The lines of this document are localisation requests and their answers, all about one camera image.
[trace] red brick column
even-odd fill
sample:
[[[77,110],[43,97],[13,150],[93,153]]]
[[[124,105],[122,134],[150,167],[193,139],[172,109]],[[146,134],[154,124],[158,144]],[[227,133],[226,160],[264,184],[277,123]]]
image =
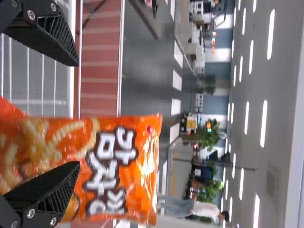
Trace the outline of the red brick column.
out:
[[[95,8],[101,0],[83,0]],[[83,5],[83,23],[90,14]],[[75,69],[74,117],[116,115],[120,41],[121,0],[108,0],[94,14],[82,31],[81,82]],[[76,32],[79,31],[80,1],[76,4]],[[76,34],[79,47],[79,36]]]

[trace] ceiling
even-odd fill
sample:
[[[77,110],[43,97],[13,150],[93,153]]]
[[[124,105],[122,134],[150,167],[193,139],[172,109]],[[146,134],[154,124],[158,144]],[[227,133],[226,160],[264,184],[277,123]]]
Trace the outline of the ceiling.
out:
[[[242,35],[246,8],[245,33]],[[267,59],[269,19],[275,9],[271,58]],[[304,38],[303,0],[236,0],[234,54],[231,67],[230,107],[234,103],[233,124],[228,123],[228,145],[236,166],[255,168],[245,171],[243,198],[239,199],[240,170],[232,178],[226,170],[229,210],[233,198],[232,222],[253,227],[255,195],[260,198],[258,227],[304,227],[304,212],[299,213],[304,159]],[[250,42],[254,41],[252,73],[249,74]],[[242,80],[239,81],[240,58],[243,56]],[[233,86],[236,65],[236,85]],[[265,146],[260,145],[264,100],[267,100]],[[246,103],[249,102],[247,135],[244,134]]]

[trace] jeans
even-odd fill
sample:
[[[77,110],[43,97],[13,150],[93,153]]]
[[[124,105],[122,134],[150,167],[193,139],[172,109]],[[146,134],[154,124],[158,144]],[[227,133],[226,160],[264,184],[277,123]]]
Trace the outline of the jeans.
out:
[[[158,194],[158,202],[160,200],[165,200],[166,202],[160,202],[158,205],[161,208],[166,209],[170,215],[177,218],[184,218],[190,216],[190,211],[193,210],[194,200],[183,200],[179,198],[174,198],[171,196]]]

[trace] man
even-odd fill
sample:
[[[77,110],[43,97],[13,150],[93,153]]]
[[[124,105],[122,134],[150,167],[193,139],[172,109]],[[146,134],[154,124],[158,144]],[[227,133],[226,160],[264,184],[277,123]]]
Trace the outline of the man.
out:
[[[184,218],[190,215],[204,216],[217,221],[218,219],[223,221],[229,221],[229,213],[227,211],[220,212],[218,207],[212,203],[202,203],[199,201],[194,201],[192,199],[183,200],[179,198],[174,198],[171,196],[166,196],[158,194],[158,209],[164,208],[169,211],[169,213],[177,218]]]

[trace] chip bag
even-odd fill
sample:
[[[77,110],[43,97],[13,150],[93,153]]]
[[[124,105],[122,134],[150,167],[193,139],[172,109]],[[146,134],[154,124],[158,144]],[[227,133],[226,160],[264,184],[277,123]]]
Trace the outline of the chip bag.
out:
[[[0,194],[80,161],[63,221],[118,218],[155,226],[160,115],[27,117],[3,98],[0,108]]]

